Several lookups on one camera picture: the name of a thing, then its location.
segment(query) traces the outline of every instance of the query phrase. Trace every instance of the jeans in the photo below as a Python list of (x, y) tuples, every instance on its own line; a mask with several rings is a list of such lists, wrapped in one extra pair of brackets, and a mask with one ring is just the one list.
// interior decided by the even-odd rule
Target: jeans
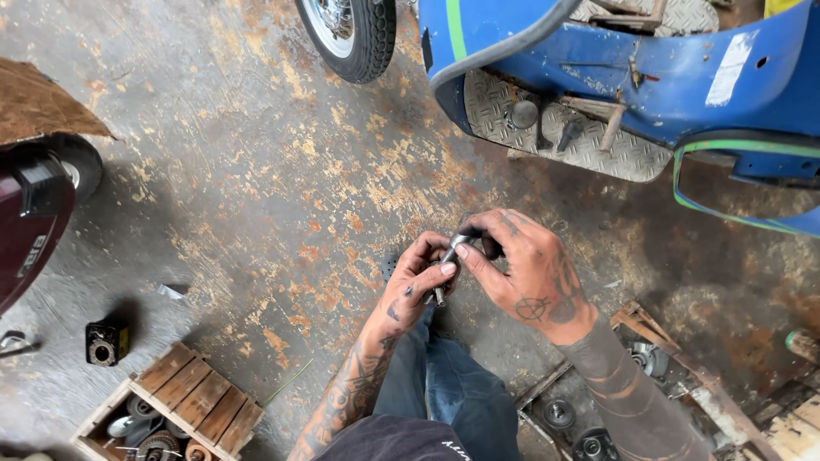
[(430, 338), (435, 303), (396, 344), (374, 414), (446, 422), (475, 461), (518, 461), (518, 417), (499, 377), (455, 340)]

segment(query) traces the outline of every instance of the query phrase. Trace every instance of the concrete floor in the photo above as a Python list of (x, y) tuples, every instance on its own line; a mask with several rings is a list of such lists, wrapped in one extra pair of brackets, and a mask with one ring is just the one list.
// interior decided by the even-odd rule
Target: concrete floor
[[(0, 363), (0, 450), (73, 458), (76, 426), (183, 338), (259, 401), (315, 359), (245, 452), (283, 459), (378, 298), (385, 249), (493, 207), (555, 231), (605, 312), (640, 299), (746, 408), (801, 370), (783, 339), (820, 330), (818, 241), (675, 204), (671, 167), (635, 185), (508, 161), (430, 98), (415, 27), (402, 7), (386, 74), (352, 86), (322, 64), (291, 2), (0, 0), (0, 55), (36, 64), (121, 138), (97, 141), (100, 190), (0, 320), (44, 341)], [(694, 171), (712, 191), (716, 173)], [(184, 301), (156, 293), (180, 279)], [(453, 329), (511, 391), (558, 362), (469, 276), (451, 304)], [(89, 366), (84, 325), (115, 308), (133, 318), (133, 349), (118, 367)]]

